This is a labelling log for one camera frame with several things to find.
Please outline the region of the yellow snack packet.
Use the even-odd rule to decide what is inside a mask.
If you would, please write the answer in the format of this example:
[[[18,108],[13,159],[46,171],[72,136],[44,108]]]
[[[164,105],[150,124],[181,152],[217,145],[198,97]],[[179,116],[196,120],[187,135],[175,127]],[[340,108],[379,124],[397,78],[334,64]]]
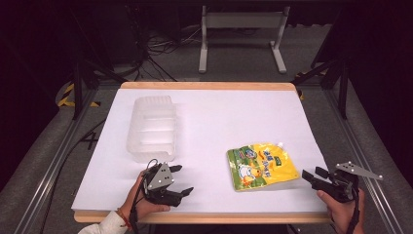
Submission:
[[[283,143],[255,143],[227,151],[236,191],[258,189],[299,177]]]

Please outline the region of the white metal stand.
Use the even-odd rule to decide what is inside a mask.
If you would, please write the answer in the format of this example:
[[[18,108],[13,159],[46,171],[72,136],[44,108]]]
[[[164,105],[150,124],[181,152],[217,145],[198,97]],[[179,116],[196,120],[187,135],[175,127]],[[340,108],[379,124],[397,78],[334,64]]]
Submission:
[[[280,45],[286,23],[289,16],[290,7],[284,7],[276,12],[240,12],[240,13],[216,13],[209,12],[206,6],[202,8],[201,31],[202,45],[200,51],[199,72],[207,72],[207,31],[210,28],[271,28],[277,31],[276,38],[269,43],[273,57],[280,74],[286,73]]]

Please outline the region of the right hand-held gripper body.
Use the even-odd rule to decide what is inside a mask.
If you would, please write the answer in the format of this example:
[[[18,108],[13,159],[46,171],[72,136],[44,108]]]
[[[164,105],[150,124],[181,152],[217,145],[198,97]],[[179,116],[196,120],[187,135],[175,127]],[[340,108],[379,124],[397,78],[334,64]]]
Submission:
[[[329,178],[317,178],[311,183],[315,190],[322,190],[340,203],[351,202],[358,194],[358,178],[360,176],[382,180],[382,175],[376,175],[351,161],[336,165],[336,170],[329,172]]]

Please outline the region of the translucent plastic container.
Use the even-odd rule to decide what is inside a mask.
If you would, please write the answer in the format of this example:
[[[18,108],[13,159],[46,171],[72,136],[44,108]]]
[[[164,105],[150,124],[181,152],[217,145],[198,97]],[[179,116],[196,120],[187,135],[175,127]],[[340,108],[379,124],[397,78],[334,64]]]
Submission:
[[[137,163],[174,159],[176,108],[170,96],[139,97],[133,105],[127,150]]]

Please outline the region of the person's left hand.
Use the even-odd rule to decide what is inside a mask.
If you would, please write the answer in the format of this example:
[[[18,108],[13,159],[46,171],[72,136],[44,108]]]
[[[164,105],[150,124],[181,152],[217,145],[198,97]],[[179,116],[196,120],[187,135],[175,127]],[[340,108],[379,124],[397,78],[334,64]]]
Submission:
[[[144,217],[152,213],[170,211],[170,206],[152,204],[144,198],[143,193],[140,191],[140,183],[142,179],[143,173],[140,173],[136,179],[136,182],[128,193],[126,201],[117,211],[117,214],[127,223],[130,223],[129,217],[132,209],[136,209],[137,219],[143,219]]]

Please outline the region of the aluminium floor rail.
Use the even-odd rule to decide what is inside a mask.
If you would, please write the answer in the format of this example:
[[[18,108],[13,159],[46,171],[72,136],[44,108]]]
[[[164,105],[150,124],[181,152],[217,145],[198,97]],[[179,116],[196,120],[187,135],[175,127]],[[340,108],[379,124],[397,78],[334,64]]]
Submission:
[[[398,208],[403,208],[402,195],[405,189],[410,189],[410,185],[382,144],[355,93],[350,91],[346,118],[342,116],[338,108],[339,100],[336,92],[325,91],[324,93],[351,147],[351,161],[384,177],[383,180],[368,177],[362,179],[369,197],[369,204],[374,207],[374,211],[378,213],[378,218],[384,225],[384,233],[408,234],[408,227],[403,226],[407,213],[399,211]]]
[[[96,90],[84,92],[82,97],[83,107],[76,114],[75,111],[68,117],[64,129],[64,135],[60,138],[57,144],[57,149],[54,151],[53,157],[48,163],[45,172],[38,180],[36,190],[30,196],[30,202],[25,208],[24,214],[19,220],[19,224],[14,229],[13,234],[28,234],[29,229],[33,226],[42,207],[52,194],[52,190],[56,187],[57,178],[63,164],[69,155],[71,147],[74,146],[75,134],[79,131],[80,125],[86,116],[90,103],[93,101]]]

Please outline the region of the black tape cross mark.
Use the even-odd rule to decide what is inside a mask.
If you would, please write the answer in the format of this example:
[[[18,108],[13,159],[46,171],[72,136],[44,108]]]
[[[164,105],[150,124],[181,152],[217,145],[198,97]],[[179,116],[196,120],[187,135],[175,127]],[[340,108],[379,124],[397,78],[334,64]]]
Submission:
[[[96,132],[91,132],[86,134],[81,138],[81,142],[85,142],[87,144],[87,149],[91,150],[92,147],[96,142],[98,142],[98,138],[96,137]]]

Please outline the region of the person's right hand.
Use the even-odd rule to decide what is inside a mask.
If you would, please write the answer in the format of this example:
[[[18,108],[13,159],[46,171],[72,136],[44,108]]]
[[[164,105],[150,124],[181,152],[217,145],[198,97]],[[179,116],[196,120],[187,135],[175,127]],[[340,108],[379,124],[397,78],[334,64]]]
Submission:
[[[336,232],[338,234],[346,234],[353,217],[356,202],[339,203],[322,190],[318,190],[317,195],[326,204],[327,213],[334,222]],[[358,191],[358,210],[358,223],[353,234],[364,234],[365,193],[362,189]]]

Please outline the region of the white table sheet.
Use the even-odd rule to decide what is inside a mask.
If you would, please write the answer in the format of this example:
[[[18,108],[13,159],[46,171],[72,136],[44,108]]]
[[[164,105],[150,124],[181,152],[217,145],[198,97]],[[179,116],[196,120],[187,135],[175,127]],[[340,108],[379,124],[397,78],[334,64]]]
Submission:
[[[127,150],[135,100],[152,90],[121,89],[72,205],[75,211],[118,208],[144,163]],[[282,143],[298,171],[321,167],[324,159],[299,97],[293,91],[168,90],[177,110],[172,190],[186,188],[174,212],[187,214],[322,213],[324,204],[302,178],[237,192],[227,152],[253,143]]]

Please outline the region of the black tripod stand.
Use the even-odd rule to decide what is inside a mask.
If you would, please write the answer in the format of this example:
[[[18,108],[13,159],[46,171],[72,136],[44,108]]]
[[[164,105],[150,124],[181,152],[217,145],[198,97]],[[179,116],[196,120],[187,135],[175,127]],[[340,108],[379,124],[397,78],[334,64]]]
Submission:
[[[325,75],[321,78],[319,84],[324,90],[332,90],[335,84],[339,83],[338,110],[343,119],[347,119],[348,57],[346,54],[346,24],[348,16],[349,7],[343,6],[311,63],[311,70],[306,73],[298,73],[291,81],[294,86],[298,86],[325,71]]]
[[[109,80],[117,84],[123,84],[126,79],[112,71],[101,59],[98,53],[98,30],[94,26],[94,19],[90,15],[88,7],[70,6],[64,7],[65,17],[62,19],[65,27],[61,29],[65,33],[64,40],[73,67],[74,102],[75,110],[73,119],[78,120],[84,108],[88,106],[86,98],[90,90],[96,90],[99,86],[97,70]]]

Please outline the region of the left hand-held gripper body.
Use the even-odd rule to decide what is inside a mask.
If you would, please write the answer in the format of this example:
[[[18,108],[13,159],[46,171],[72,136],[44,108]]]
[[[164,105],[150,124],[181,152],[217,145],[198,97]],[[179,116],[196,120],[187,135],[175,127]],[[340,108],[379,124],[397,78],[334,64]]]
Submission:
[[[168,190],[174,183],[172,174],[167,163],[150,168],[143,180],[145,199],[153,204],[177,207],[182,197],[180,193]]]

